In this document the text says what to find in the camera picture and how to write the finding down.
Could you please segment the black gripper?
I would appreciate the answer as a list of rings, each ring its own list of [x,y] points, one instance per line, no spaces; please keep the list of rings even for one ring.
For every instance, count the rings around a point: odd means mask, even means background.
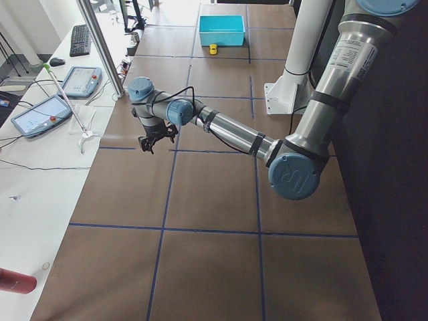
[[[169,138],[171,142],[174,142],[175,136],[177,135],[177,127],[171,123],[169,123],[168,126],[166,126],[164,122],[159,122],[154,126],[143,124],[143,128],[146,135],[138,137],[138,142],[144,152],[150,151],[151,154],[154,154],[153,146],[157,141],[163,138]]]

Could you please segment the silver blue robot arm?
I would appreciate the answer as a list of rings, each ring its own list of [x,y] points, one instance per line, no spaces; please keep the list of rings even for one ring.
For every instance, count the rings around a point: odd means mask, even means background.
[[[320,183],[330,157],[332,135],[366,77],[378,51],[392,41],[416,1],[346,1],[338,23],[339,36],[322,76],[314,89],[307,77],[331,1],[303,1],[284,72],[265,85],[269,114],[302,113],[289,135],[275,140],[195,98],[182,98],[155,88],[149,78],[128,85],[132,115],[145,135],[143,151],[151,151],[163,138],[174,138],[188,123],[202,128],[230,148],[261,159],[268,169],[272,189],[285,199],[309,197]]]

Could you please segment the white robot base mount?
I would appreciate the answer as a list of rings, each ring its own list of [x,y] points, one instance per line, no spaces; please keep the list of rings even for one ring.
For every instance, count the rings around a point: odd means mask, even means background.
[[[291,114],[308,103],[312,60],[332,4],[301,1],[284,72],[276,82],[264,84],[268,114]]]

